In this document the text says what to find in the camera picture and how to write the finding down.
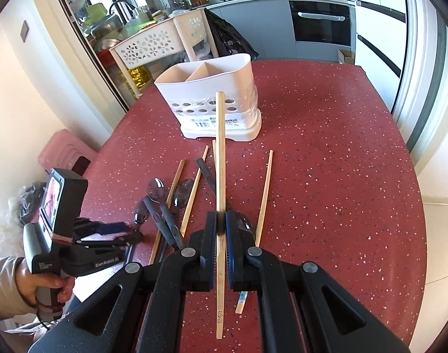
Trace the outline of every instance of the person's arm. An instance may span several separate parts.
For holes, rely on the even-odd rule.
[[[51,273],[32,275],[23,257],[0,259],[0,320],[16,315],[36,314],[36,287],[62,288],[58,300],[72,296],[74,278],[61,279]]]

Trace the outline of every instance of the oven door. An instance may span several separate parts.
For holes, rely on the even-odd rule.
[[[348,6],[295,0],[289,4],[296,41],[351,46]]]

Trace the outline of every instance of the person's hand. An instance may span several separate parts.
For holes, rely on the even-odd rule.
[[[75,278],[68,277],[62,279],[53,273],[40,273],[33,275],[29,272],[26,260],[18,265],[15,275],[16,287],[23,299],[31,306],[36,306],[36,288],[62,288],[57,295],[59,303],[65,303],[72,297],[72,290],[75,284]]]

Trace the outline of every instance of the metal screw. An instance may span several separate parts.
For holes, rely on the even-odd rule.
[[[195,254],[196,254],[195,249],[191,247],[186,247],[181,250],[181,255],[183,257],[193,257],[195,256]]]
[[[127,273],[137,273],[139,272],[141,266],[138,263],[129,263],[126,265],[126,272]]]
[[[319,269],[317,264],[313,263],[312,261],[308,261],[307,263],[304,263],[302,265],[302,269],[307,273],[315,273]]]
[[[247,252],[250,256],[260,256],[262,254],[262,249],[258,247],[250,247]]]

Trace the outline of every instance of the red speckled table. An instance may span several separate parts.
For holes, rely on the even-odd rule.
[[[312,260],[405,343],[422,302],[426,232],[415,173],[400,133],[363,70],[309,61],[253,63],[263,126],[252,142],[227,141],[229,202],[256,224],[268,152],[272,180],[261,247],[291,263]],[[160,93],[146,91],[86,172],[82,215],[132,221],[147,182],[170,185],[180,159],[182,179],[196,173],[210,138],[185,139]],[[215,199],[204,180],[187,235],[203,228]],[[156,227],[141,228],[148,243],[136,261],[147,264]],[[81,298],[113,270],[79,278]],[[181,352],[258,352],[256,296],[243,315],[238,293],[226,293],[224,334],[215,339],[215,292],[187,296]]]

